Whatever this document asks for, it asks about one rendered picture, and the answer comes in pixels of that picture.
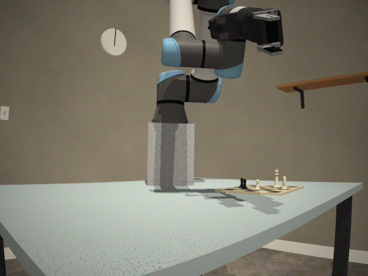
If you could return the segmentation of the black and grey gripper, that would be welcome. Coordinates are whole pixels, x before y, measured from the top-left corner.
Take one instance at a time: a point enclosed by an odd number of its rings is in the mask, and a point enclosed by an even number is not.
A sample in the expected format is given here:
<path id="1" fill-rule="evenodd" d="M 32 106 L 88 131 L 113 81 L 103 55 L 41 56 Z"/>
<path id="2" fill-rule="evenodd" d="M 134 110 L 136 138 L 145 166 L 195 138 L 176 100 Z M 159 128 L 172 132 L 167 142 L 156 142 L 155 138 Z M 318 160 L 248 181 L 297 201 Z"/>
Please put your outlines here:
<path id="1" fill-rule="evenodd" d="M 218 14 L 209 21 L 211 38 L 229 41 L 244 38 L 257 43 L 257 51 L 271 56 L 283 54 L 281 12 L 239 6 L 230 13 Z M 273 46 L 273 47 L 272 47 Z"/>

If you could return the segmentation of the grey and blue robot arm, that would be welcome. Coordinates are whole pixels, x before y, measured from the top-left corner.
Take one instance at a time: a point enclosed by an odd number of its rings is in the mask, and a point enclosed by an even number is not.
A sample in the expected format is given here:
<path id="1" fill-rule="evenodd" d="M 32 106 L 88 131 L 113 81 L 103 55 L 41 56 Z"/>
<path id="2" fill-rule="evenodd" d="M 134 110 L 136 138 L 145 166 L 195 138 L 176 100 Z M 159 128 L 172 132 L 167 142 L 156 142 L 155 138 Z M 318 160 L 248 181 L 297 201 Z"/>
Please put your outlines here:
<path id="1" fill-rule="evenodd" d="M 220 96 L 221 78 L 241 76 L 246 39 L 215 40 L 208 29 L 210 19 L 238 7 L 235 0 L 167 0 L 167 3 L 169 39 L 162 40 L 162 64 L 195 69 L 191 75 L 171 70 L 158 76 L 152 122 L 188 124 L 184 102 L 214 103 Z M 198 40 L 192 4 L 198 5 L 201 13 Z"/>

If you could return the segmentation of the white chess king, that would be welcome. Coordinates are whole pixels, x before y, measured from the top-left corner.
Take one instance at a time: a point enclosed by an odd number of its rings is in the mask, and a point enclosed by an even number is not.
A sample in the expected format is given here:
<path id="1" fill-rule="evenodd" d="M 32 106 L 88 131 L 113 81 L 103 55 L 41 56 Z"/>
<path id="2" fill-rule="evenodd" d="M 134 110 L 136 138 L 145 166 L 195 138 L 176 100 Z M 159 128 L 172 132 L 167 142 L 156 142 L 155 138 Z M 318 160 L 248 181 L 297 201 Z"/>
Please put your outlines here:
<path id="1" fill-rule="evenodd" d="M 275 172 L 275 184 L 274 184 L 273 188 L 280 188 L 280 185 L 278 184 L 278 175 L 279 175 L 278 172 L 279 171 L 276 168 L 276 170 L 274 172 Z"/>

